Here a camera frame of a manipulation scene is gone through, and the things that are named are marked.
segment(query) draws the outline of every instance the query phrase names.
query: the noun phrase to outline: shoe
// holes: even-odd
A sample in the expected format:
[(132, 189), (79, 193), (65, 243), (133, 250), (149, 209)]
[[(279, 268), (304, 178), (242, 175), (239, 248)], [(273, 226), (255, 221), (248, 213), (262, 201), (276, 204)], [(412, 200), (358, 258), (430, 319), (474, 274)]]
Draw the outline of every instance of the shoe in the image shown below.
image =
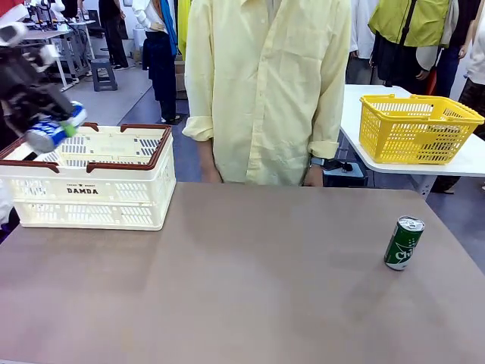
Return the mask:
[(166, 124), (166, 125), (178, 125), (180, 122), (181, 122), (181, 118), (180, 118), (180, 115), (177, 115), (175, 118), (173, 119), (170, 119), (170, 120), (167, 120), (165, 121), (163, 124)]

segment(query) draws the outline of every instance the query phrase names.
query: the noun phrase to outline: stool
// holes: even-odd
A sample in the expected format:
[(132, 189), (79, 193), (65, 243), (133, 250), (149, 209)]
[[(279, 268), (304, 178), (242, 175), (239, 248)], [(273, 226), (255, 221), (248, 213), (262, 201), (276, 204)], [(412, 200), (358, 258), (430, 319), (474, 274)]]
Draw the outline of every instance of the stool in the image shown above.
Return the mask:
[[(108, 72), (108, 76), (100, 77), (98, 75), (99, 70), (106, 70)], [(96, 92), (101, 91), (101, 88), (106, 86), (111, 87), (113, 91), (116, 91), (118, 89), (118, 84), (116, 83), (116, 78), (114, 78), (113, 68), (109, 63), (109, 59), (93, 59), (91, 61), (91, 72), (92, 81), (94, 83), (94, 90)]]

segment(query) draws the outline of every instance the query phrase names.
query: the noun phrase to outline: crate handle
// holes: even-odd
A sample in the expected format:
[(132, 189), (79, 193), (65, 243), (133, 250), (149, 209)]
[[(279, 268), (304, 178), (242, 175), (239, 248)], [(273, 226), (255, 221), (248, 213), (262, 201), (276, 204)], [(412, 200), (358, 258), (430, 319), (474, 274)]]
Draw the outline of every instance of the crate handle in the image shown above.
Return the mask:
[(92, 129), (94, 129), (95, 131), (99, 131), (97, 123), (84, 123), (84, 124), (81, 125), (81, 127), (90, 127)]
[(39, 168), (48, 168), (54, 173), (59, 173), (58, 164), (55, 162), (35, 162), (35, 161), (14, 161), (14, 160), (5, 160), (7, 156), (9, 156), (16, 148), (21, 146), (25, 143), (25, 139), (23, 137), (15, 140), (10, 146), (3, 149), (0, 152), (0, 165), (10, 165), (15, 167), (39, 167)]
[(120, 126), (120, 132), (124, 133), (126, 129), (171, 129), (168, 125), (156, 124), (123, 124)]
[(125, 124), (121, 125), (121, 132), (125, 131), (128, 128), (133, 129), (165, 129), (163, 136), (160, 139), (160, 143), (158, 144), (155, 152), (152, 154), (149, 162), (146, 165), (129, 165), (127, 163), (123, 164), (113, 164), (113, 163), (96, 163), (90, 162), (86, 166), (86, 173), (91, 173), (93, 170), (97, 168), (101, 169), (124, 169), (130, 171), (151, 171), (157, 165), (158, 159), (160, 158), (161, 151), (165, 147), (165, 143), (167, 142), (170, 134), (171, 134), (171, 127), (166, 125), (143, 125), (143, 124)]

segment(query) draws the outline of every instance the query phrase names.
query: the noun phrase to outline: yellow plastic basket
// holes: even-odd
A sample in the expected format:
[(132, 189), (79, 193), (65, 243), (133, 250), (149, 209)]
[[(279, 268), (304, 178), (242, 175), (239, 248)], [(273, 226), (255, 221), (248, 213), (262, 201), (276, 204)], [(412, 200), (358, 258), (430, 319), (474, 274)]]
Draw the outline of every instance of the yellow plastic basket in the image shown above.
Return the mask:
[(483, 118), (437, 96), (362, 96), (359, 140), (377, 163), (445, 165)]

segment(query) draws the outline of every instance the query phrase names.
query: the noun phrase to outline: hand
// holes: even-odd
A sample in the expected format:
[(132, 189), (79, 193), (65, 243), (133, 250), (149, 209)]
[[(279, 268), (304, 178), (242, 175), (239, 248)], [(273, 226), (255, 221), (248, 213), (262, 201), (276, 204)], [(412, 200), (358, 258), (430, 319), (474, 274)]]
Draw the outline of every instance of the hand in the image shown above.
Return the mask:
[(305, 181), (303, 186), (307, 187), (323, 187), (324, 186), (324, 174), (320, 165), (312, 165), (308, 172), (306, 172)]
[(430, 75), (430, 72), (429, 71), (425, 71), (425, 70), (422, 70), (417, 76), (416, 78), (420, 81), (422, 80), (426, 80), (427, 77)]
[(203, 168), (202, 169), (202, 182), (206, 184), (222, 184), (222, 177), (217, 168)]
[(155, 32), (163, 32), (165, 30), (164, 26), (160, 23), (152, 23), (152, 25), (150, 25), (150, 29), (154, 30)]
[(458, 59), (463, 59), (468, 53), (468, 45), (462, 45), (458, 53)]

